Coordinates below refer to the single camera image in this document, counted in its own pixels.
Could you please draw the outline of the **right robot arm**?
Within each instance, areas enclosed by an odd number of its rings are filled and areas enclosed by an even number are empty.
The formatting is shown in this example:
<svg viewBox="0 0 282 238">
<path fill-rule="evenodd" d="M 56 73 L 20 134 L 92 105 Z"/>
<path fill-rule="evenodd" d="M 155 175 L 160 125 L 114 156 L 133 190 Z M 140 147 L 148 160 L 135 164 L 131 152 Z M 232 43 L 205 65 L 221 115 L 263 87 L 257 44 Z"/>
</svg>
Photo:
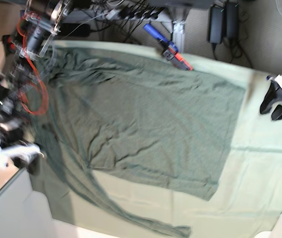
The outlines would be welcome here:
<svg viewBox="0 0 282 238">
<path fill-rule="evenodd" d="M 2 38 L 5 64 L 0 72 L 0 168 L 9 160 L 28 166 L 42 155 L 34 143 L 23 139 L 30 116 L 46 113 L 49 96 L 45 77 L 56 62 L 38 70 L 35 62 L 53 49 L 62 20 L 72 12 L 70 0 L 29 0 L 15 30 Z"/>
</svg>

